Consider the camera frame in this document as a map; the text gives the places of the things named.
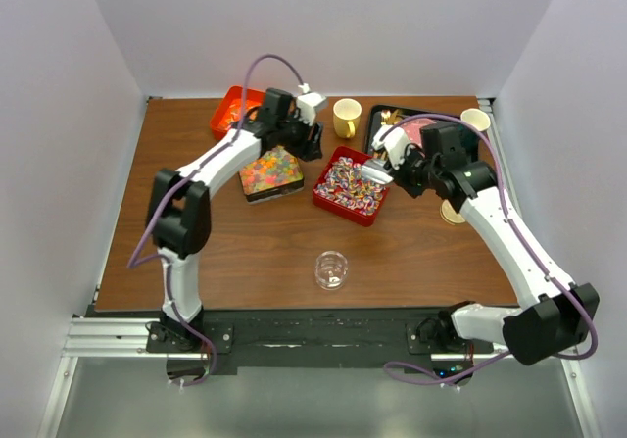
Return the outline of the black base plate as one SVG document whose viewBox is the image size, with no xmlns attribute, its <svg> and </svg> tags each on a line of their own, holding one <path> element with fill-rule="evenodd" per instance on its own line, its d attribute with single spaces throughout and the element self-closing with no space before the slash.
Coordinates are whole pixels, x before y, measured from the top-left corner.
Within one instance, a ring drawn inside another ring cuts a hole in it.
<svg viewBox="0 0 627 438">
<path fill-rule="evenodd" d="M 168 355 L 171 378 L 201 373 L 234 375 L 245 367 L 380 368 L 400 361 L 432 368 L 433 356 L 463 361 L 491 354 L 485 341 L 464 341 L 444 327 L 438 308 L 288 309 L 204 311 L 195 329 L 203 345 L 175 321 L 161 316 L 146 324 L 146 349 Z M 203 363 L 185 365 L 191 354 Z"/>
</svg>

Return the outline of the gold knife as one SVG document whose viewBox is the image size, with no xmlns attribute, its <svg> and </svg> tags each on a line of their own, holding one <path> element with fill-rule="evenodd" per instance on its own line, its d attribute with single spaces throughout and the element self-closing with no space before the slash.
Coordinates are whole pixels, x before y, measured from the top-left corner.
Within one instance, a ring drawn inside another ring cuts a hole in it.
<svg viewBox="0 0 627 438">
<path fill-rule="evenodd" d="M 401 112 L 399 109 L 395 110 L 394 112 L 392 112 L 389 117 L 387 118 L 386 123 L 389 125 L 394 125 L 397 124 L 398 122 L 400 122 L 403 119 L 403 116 L 401 115 Z"/>
</svg>

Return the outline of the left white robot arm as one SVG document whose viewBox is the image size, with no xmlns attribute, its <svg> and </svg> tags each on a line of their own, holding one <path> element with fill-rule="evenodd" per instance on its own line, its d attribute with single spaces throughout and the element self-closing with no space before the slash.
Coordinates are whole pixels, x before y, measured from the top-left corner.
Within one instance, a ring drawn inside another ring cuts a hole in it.
<svg viewBox="0 0 627 438">
<path fill-rule="evenodd" d="M 200 254 L 212 231 L 212 199 L 229 179 L 276 147 L 306 162 L 321 158 L 323 126 L 316 117 L 327 104 L 307 85 L 298 96 L 270 88 L 261 105 L 244 110 L 204 155 L 179 170 L 157 173 L 146 231 L 162 265 L 164 301 L 150 330 L 153 340 L 181 352 L 208 345 L 198 284 Z"/>
</svg>

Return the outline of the gold jar lid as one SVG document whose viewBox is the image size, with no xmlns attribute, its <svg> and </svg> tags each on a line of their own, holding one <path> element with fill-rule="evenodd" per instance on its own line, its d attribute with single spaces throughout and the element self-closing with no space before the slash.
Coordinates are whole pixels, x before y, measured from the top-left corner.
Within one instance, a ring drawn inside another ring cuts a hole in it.
<svg viewBox="0 0 627 438">
<path fill-rule="evenodd" d="M 452 225 L 458 225 L 466 223 L 465 218 L 455 211 L 453 206 L 448 200 L 444 200 L 440 207 L 440 215 L 442 219 Z"/>
</svg>

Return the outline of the gold fork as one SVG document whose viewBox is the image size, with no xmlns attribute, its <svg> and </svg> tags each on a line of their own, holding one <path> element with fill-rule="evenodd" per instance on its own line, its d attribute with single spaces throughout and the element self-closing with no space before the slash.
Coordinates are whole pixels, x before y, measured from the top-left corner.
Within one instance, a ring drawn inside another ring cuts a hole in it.
<svg viewBox="0 0 627 438">
<path fill-rule="evenodd" d="M 381 123 L 382 124 L 387 124 L 389 122 L 389 119 L 391 118 L 391 111 L 390 110 L 382 110 L 381 111 Z"/>
</svg>

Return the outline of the gold tin of gummies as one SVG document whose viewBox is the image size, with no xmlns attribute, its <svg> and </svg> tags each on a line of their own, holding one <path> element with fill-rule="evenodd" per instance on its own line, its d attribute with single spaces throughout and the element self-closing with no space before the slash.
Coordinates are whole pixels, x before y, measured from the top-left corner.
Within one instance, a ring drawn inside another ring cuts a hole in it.
<svg viewBox="0 0 627 438">
<path fill-rule="evenodd" d="M 245 166 L 238 176 L 249 204 L 298 192 L 305 183 L 298 159 L 281 146 Z"/>
</svg>

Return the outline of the dark green mug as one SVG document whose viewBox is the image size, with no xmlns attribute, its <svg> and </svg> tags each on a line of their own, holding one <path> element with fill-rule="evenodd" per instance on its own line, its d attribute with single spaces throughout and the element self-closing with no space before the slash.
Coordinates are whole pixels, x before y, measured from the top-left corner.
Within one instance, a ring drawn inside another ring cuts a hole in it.
<svg viewBox="0 0 627 438">
<path fill-rule="evenodd" d="M 460 119 L 476 131 L 482 140 L 488 141 L 487 131 L 489 130 L 492 121 L 486 112 L 478 108 L 469 108 L 460 114 Z"/>
</svg>

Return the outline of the red tray of lollipops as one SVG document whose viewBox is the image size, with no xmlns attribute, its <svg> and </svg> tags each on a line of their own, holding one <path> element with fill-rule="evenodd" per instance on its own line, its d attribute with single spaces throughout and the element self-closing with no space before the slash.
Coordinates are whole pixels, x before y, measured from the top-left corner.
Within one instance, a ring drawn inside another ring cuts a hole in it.
<svg viewBox="0 0 627 438">
<path fill-rule="evenodd" d="M 367 154 L 339 146 L 313 186 L 313 204 L 363 227 L 374 224 L 389 189 L 362 179 Z"/>
</svg>

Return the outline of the silver metal scoop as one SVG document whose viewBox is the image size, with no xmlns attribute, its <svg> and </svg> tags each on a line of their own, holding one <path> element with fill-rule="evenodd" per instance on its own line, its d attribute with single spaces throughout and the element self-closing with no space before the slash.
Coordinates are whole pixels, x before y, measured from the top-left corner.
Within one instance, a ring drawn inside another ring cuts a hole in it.
<svg viewBox="0 0 627 438">
<path fill-rule="evenodd" d="M 388 186 L 393 183 L 394 177 L 385 168 L 385 162 L 378 158 L 371 158 L 361 166 L 361 180 Z"/>
</svg>

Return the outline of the aluminium frame rail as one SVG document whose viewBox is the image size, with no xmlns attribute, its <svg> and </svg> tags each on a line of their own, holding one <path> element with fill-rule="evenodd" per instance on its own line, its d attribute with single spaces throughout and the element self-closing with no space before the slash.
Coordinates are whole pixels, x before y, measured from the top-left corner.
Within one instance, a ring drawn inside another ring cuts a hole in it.
<svg viewBox="0 0 627 438">
<path fill-rule="evenodd" d="M 196 350 L 183 351 L 177 343 L 169 340 L 163 342 L 153 338 L 147 328 L 149 323 L 156 321 L 151 318 L 75 318 L 71 322 L 63 354 L 69 357 L 136 357 L 153 355 L 156 357 L 173 359 L 201 358 L 207 355 L 206 350 L 199 347 Z M 221 355 L 226 355 L 235 350 L 237 340 L 237 327 L 229 325 L 210 325 L 209 337 Z M 287 352 L 303 350 L 309 347 L 320 347 L 331 349 L 357 348 L 355 345 L 339 341 L 314 341 L 308 340 L 264 340 L 253 341 L 253 347 Z M 474 359 L 488 359 L 496 354 L 504 352 L 503 345 L 490 344 L 481 347 L 485 352 L 479 352 L 480 348 L 475 346 Z"/>
</svg>

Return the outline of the black serving tray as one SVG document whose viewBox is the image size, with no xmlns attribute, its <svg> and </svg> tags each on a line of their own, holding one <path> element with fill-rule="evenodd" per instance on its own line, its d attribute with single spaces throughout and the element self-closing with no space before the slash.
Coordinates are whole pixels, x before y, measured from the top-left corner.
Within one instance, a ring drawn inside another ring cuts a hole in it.
<svg viewBox="0 0 627 438">
<path fill-rule="evenodd" d="M 366 154 L 372 155 L 374 153 L 371 148 L 372 138 L 374 137 L 374 134 L 379 130 L 379 128 L 384 125 L 381 123 L 381 111 L 390 110 L 392 113 L 397 109 L 400 110 L 403 119 L 413 115 L 431 114 L 431 111 L 394 107 L 383 104 L 373 106 L 368 116 L 365 139 L 363 144 L 363 149 Z M 466 151 L 468 160 L 470 162 L 477 161 L 479 158 L 479 138 L 463 125 L 458 126 L 458 131 L 461 145 Z"/>
</svg>

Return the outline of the yellow mug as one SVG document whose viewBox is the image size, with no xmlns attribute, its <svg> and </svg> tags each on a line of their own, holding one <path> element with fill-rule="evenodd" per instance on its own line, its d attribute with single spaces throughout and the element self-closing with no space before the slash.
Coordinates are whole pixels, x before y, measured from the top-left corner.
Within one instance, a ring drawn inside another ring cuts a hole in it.
<svg viewBox="0 0 627 438">
<path fill-rule="evenodd" d="M 338 137 L 353 138 L 360 125 L 362 105 L 355 99 L 342 98 L 333 106 L 333 126 Z"/>
</svg>

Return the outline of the pink dotted plate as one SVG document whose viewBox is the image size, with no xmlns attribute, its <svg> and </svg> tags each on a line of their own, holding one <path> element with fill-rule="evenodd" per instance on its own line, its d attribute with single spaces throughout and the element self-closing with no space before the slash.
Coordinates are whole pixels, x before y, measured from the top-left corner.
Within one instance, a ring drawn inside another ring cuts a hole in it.
<svg viewBox="0 0 627 438">
<path fill-rule="evenodd" d="M 412 120 L 411 122 L 406 122 L 405 124 L 402 125 L 402 129 L 405 132 L 406 136 L 408 137 L 408 139 L 410 140 L 410 142 L 421 146 L 421 134 L 420 131 L 431 124 L 435 124 L 436 121 L 431 120 L 431 119 L 425 119 L 425 118 L 421 118 L 421 119 L 415 119 Z"/>
</svg>

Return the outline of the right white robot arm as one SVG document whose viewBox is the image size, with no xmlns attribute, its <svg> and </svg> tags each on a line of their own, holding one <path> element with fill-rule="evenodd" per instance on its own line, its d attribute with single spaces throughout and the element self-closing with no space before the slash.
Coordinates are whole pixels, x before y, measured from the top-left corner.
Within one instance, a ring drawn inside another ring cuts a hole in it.
<svg viewBox="0 0 627 438">
<path fill-rule="evenodd" d="M 576 283 L 542 247 L 512 204 L 500 166 L 467 159 L 459 138 L 465 123 L 429 119 L 420 144 L 396 124 L 378 131 L 373 146 L 386 152 L 384 168 L 399 187 L 412 197 L 434 191 L 479 234 L 517 300 L 515 308 L 465 302 L 451 309 L 436 329 L 439 346 L 456 353 L 470 340 L 497 343 L 524 365 L 590 358 L 599 347 L 597 290 Z"/>
</svg>

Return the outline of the orange tray of candies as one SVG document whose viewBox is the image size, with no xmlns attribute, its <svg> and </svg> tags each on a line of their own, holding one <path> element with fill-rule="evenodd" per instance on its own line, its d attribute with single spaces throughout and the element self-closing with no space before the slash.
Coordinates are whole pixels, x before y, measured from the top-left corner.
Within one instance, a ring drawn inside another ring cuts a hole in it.
<svg viewBox="0 0 627 438">
<path fill-rule="evenodd" d="M 210 119 L 210 130 L 216 140 L 221 140 L 230 130 L 234 122 L 238 122 L 241 116 L 241 99 L 243 89 L 239 85 L 229 88 L 224 95 L 212 118 Z M 265 94 L 261 90 L 248 89 L 246 92 L 246 104 L 244 111 L 260 106 Z"/>
</svg>

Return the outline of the clear plastic jar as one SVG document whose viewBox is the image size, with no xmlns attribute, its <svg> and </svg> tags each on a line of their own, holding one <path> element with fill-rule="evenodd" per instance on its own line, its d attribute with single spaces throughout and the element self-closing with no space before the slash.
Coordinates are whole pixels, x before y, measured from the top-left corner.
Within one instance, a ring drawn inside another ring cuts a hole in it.
<svg viewBox="0 0 627 438">
<path fill-rule="evenodd" d="M 314 265 L 316 284 L 324 290 L 341 288 L 348 277 L 349 264 L 347 258 L 337 251 L 321 253 Z"/>
</svg>

